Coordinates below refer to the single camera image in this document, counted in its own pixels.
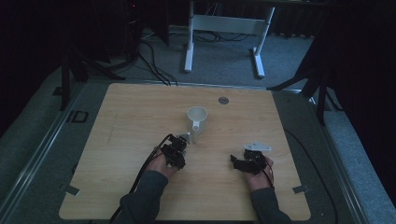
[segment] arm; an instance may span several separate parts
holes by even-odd
[[[263,172],[257,175],[244,173],[250,188],[250,198],[253,203],[253,208],[262,224],[291,223],[291,219],[288,215],[279,210],[275,191],[271,188],[270,181],[273,181],[273,177],[270,169],[274,162],[267,157],[265,157],[265,159],[267,159],[268,164],[264,172],[267,173],[271,180],[269,180]]]
[[[152,223],[160,212],[160,199],[168,184],[168,178],[175,172],[177,172],[176,167],[166,166],[166,158],[163,154],[155,158],[142,174],[136,191],[121,198],[122,211],[114,224]]]

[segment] metal frame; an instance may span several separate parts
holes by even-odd
[[[46,158],[52,143],[55,141],[59,131],[64,126],[64,122],[73,107],[73,103],[77,100],[79,93],[83,87],[82,83],[77,83],[76,88],[72,92],[71,101],[64,111],[60,111],[55,121],[53,121],[46,135],[42,139],[40,145],[35,150],[32,158],[25,164],[23,170],[8,192],[6,198],[0,204],[0,223],[8,223],[12,214],[21,201],[25,191],[29,188],[35,174],[40,168],[41,163]]]
[[[259,35],[260,40],[257,48],[253,48],[253,59],[256,64],[257,75],[265,77],[264,67],[262,65],[262,46],[267,36],[271,19],[274,15],[275,7],[270,7],[265,20],[252,20],[243,18],[231,18],[220,16],[194,15],[194,2],[190,1],[190,18],[189,18],[189,44],[187,46],[186,62],[184,70],[192,70],[192,54],[194,52],[193,32],[194,30],[216,31],[224,33],[237,33],[246,35]]]

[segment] finger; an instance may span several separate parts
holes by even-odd
[[[270,165],[270,166],[273,166],[274,165],[274,162],[271,160],[271,159],[269,159],[268,157],[266,157],[266,156],[264,156],[265,157],[265,160],[267,161],[267,163]]]
[[[169,170],[171,170],[172,173],[175,173],[178,171],[178,167],[177,166],[172,166],[169,168]]]

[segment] black cable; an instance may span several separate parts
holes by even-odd
[[[152,70],[152,67],[149,65],[149,62],[143,57],[143,55],[140,54],[140,52],[138,52],[137,54],[138,54],[139,57],[146,63],[146,65],[147,65],[148,68],[150,69],[151,73],[152,73],[156,78],[158,78],[163,84],[165,84],[166,86],[168,86],[168,84],[167,84],[164,80],[162,80],[162,79],[157,75],[157,73],[155,73],[155,71]]]
[[[145,160],[145,162],[143,163],[142,167],[139,170],[139,173],[136,176],[136,179],[134,180],[134,184],[131,187],[131,190],[129,191],[129,193],[133,193],[136,188],[137,185],[139,184],[140,178],[142,177],[142,174],[145,172],[146,168],[148,167],[149,163],[155,158],[155,154],[157,154],[157,151],[161,148],[161,146],[163,145],[163,143],[171,136],[172,134],[168,134],[166,135],[166,137],[161,141],[161,143],[155,147],[151,153],[148,155],[148,158]],[[113,216],[111,216],[109,223],[113,223],[114,220],[117,218],[117,216],[119,215],[119,213],[121,212],[121,208],[118,207],[117,210],[114,212]]]
[[[128,57],[126,58],[125,62],[117,63],[117,64],[110,65],[110,66],[106,66],[106,68],[109,69],[109,70],[116,70],[116,69],[124,68],[128,64],[132,63],[133,61],[134,61],[134,57],[132,57],[131,55],[128,55]]]
[[[161,156],[163,153],[160,153],[160,154],[158,154],[158,155],[155,155],[155,157],[153,157],[152,159],[151,159],[151,161],[154,161],[155,160],[155,158],[157,158],[157,157],[159,157],[159,156]]]
[[[118,72],[115,72],[115,74],[123,73],[123,72],[125,72],[126,70],[130,69],[132,66],[133,66],[133,65],[131,64],[131,65],[129,65],[128,67],[126,67],[126,68],[124,68],[124,69],[122,69],[122,70],[120,70],[120,71],[118,71]]]
[[[271,175],[273,177],[272,184],[274,185],[274,183],[275,183],[274,170],[272,169],[272,166],[270,165],[270,163],[268,163],[267,159],[265,159],[265,163],[267,163],[267,166],[270,167],[270,173],[271,173]]]
[[[171,86],[171,83],[170,83],[169,79],[167,79],[166,77],[164,77],[164,75],[170,77],[170,78],[177,84],[177,80],[176,80],[176,78],[175,78],[174,76],[170,75],[169,73],[164,72],[161,68],[157,67],[157,65],[155,64],[154,48],[153,48],[148,42],[146,42],[146,41],[144,41],[144,40],[142,40],[142,43],[148,45],[149,48],[150,48],[150,50],[151,50],[151,55],[152,55],[152,67],[154,67],[154,69],[155,69],[155,71],[153,71],[152,68],[151,68],[151,66],[150,66],[150,64],[148,63],[148,66],[150,66],[151,72],[154,73],[154,75],[155,75],[155,72],[156,72],[156,75],[159,75],[159,76],[161,76],[162,78],[166,79],[166,81],[168,82],[168,85],[169,85],[169,86]]]
[[[126,14],[128,14],[128,12],[127,12],[127,10],[125,10],[124,4],[125,3],[123,1],[120,1],[121,9],[124,12],[124,13],[122,13],[122,18],[124,19],[124,22],[125,22],[125,24],[124,24],[124,29],[125,29],[124,30],[125,31],[124,44],[123,44],[122,51],[121,51],[120,55],[122,55],[124,53],[124,51],[125,51],[126,44],[128,42],[127,39],[128,39],[128,31],[129,31],[129,29],[128,29],[128,20],[126,18]]]
[[[249,35],[246,35],[245,37],[241,38],[241,39],[237,39],[239,36],[242,36],[243,34],[237,35],[236,37],[233,38],[224,38],[221,36],[221,34],[219,33],[215,33],[212,31],[196,31],[195,33],[198,34],[207,34],[207,35],[213,35],[214,38],[213,39],[208,39],[208,38],[204,38],[198,35],[194,35],[194,38],[198,38],[201,41],[204,42],[208,42],[208,43],[218,43],[218,42],[228,42],[228,41],[233,41],[233,42],[237,42],[237,41],[243,41],[245,39],[247,39],[249,37]]]
[[[273,181],[271,180],[271,178],[268,176],[268,174],[265,172],[265,170],[261,168],[261,166],[259,165],[259,163],[258,163],[256,160],[253,160],[253,161],[254,161],[254,163],[256,163],[256,165],[260,168],[260,170],[262,171],[262,173],[267,177],[267,180],[268,180],[268,182],[270,183],[270,187],[274,189],[274,183],[273,183]]]
[[[297,141],[297,143],[300,145],[300,147],[301,147],[301,148],[303,149],[303,151],[305,152],[306,157],[311,161],[312,165],[314,166],[314,169],[315,169],[315,171],[317,172],[317,175],[318,175],[318,177],[319,177],[319,179],[320,179],[320,182],[322,183],[323,188],[324,188],[324,190],[325,190],[326,193],[327,193],[327,196],[329,197],[330,201],[332,202],[332,210],[334,211],[334,219],[335,219],[334,222],[337,224],[337,223],[338,223],[338,212],[337,212],[337,208],[336,208],[336,206],[335,206],[334,199],[332,198],[332,195],[331,195],[330,192],[329,192],[329,189],[327,188],[326,184],[325,184],[324,181],[323,181],[322,176],[320,175],[320,173],[319,173],[319,171],[318,171],[318,167],[315,165],[314,161],[312,160],[311,156],[309,155],[308,151],[306,150],[306,148],[304,147],[304,145],[303,145],[303,143],[300,141],[300,139],[298,139],[298,138],[296,137],[296,135],[294,135],[291,131],[289,131],[289,130],[287,130],[287,129],[284,129],[284,130],[285,130],[285,133],[290,134],[290,135]]]

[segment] white cup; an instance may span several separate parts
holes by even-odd
[[[198,141],[198,134],[201,134],[206,125],[207,112],[201,106],[193,106],[187,111],[189,118],[189,130],[191,131],[191,140],[193,143]]]

